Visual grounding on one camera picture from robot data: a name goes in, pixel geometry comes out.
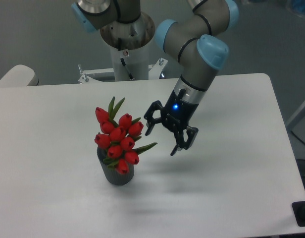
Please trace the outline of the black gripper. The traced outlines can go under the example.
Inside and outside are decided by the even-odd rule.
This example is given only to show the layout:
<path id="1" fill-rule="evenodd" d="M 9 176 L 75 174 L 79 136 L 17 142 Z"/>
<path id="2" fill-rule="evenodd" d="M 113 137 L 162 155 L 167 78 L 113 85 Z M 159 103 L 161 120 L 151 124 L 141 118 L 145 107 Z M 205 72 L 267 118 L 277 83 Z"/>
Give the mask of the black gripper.
<path id="1" fill-rule="evenodd" d="M 198 104 L 185 101 L 183 99 L 185 94 L 186 91 L 179 91 L 178 94 L 172 91 L 164 107 L 160 101 L 155 101 L 144 114 L 144 119 L 147 121 L 145 135 L 149 135 L 154 126 L 159 123 L 162 123 L 173 132 L 176 145 L 170 153 L 171 156 L 174 156 L 177 151 L 182 149 L 188 150 L 199 131 L 198 128 L 189 126 L 189 121 L 196 111 Z M 156 111 L 161 113 L 161 116 L 158 118 L 153 117 Z"/>

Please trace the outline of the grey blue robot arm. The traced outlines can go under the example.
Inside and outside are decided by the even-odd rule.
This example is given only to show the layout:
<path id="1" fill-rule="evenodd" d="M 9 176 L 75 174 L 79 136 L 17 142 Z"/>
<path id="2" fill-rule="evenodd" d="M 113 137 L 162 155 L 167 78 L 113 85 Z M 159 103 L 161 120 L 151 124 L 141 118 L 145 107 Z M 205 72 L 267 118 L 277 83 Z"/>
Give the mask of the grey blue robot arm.
<path id="1" fill-rule="evenodd" d="M 168 19 L 155 26 L 138 0 L 77 0 L 71 8 L 87 32 L 99 31 L 110 47 L 116 81 L 149 77 L 151 41 L 184 70 L 165 105 L 155 101 L 145 113 L 148 131 L 161 123 L 173 132 L 174 151 L 189 149 L 198 129 L 189 120 L 229 55 L 217 35 L 239 19 L 232 0 L 191 0 L 193 17 L 185 23 Z"/>

